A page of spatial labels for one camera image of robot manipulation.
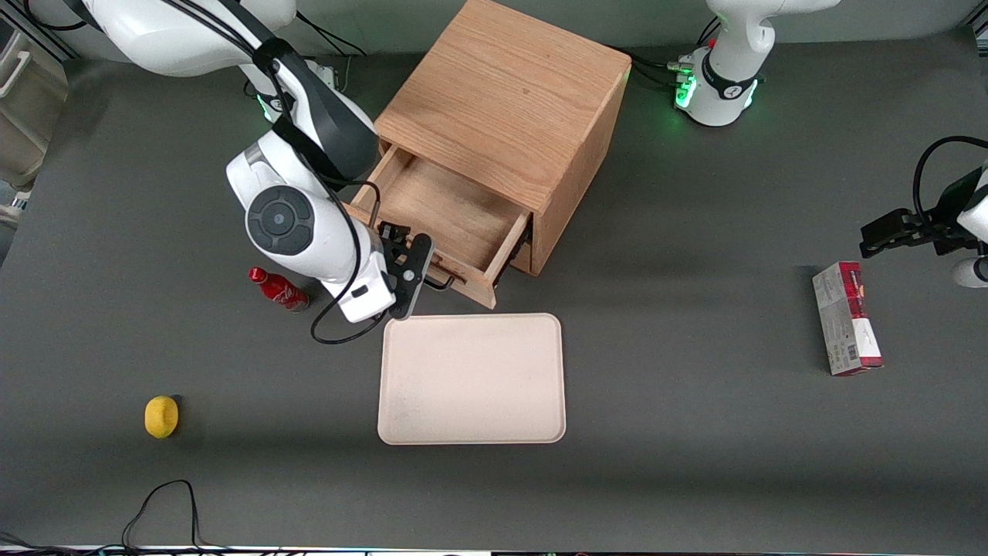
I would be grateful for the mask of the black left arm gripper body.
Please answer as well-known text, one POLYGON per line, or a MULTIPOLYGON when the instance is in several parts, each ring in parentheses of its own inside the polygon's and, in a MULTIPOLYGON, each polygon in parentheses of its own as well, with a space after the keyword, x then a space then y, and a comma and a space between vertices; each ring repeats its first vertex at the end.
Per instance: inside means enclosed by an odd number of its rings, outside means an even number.
POLYGON ((938 256, 946 256, 959 250, 983 253, 983 242, 959 224, 959 216, 973 197, 981 174, 980 171, 971 171, 949 184, 942 191, 935 207, 929 210, 923 208, 922 179, 915 176, 915 212, 921 222, 921 232, 935 237, 935 242, 931 244, 938 256))

